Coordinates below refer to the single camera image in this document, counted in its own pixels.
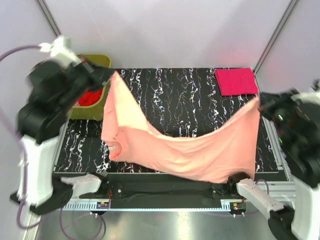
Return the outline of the salmon pink t shirt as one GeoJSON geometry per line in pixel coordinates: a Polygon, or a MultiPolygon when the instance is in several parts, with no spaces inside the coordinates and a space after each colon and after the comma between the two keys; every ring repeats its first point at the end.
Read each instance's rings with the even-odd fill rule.
{"type": "Polygon", "coordinates": [[[258,97],[250,100],[211,133],[170,137],[147,121],[124,80],[115,73],[104,105],[101,139],[114,162],[214,184],[225,183],[237,173],[254,178],[259,104],[258,97]]]}

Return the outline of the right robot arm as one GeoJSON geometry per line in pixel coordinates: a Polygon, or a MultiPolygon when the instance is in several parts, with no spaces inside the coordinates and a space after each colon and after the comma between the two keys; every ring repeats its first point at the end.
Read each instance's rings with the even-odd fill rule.
{"type": "Polygon", "coordinates": [[[232,198],[249,200],[278,240],[320,238],[320,92],[260,93],[261,115],[272,121],[295,184],[295,207],[260,189],[247,174],[228,178],[232,198]]]}

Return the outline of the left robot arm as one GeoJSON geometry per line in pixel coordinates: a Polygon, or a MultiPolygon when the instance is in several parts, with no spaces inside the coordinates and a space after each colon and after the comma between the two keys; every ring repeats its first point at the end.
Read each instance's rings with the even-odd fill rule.
{"type": "Polygon", "coordinates": [[[114,69],[94,64],[85,58],[63,66],[54,59],[37,64],[28,79],[33,89],[17,114],[21,136],[22,161],[19,189],[10,195],[26,204],[38,216],[63,208],[72,198],[108,193],[107,180],[98,173],[76,177],[53,175],[56,145],[68,112],[87,92],[102,89],[114,69]]]}

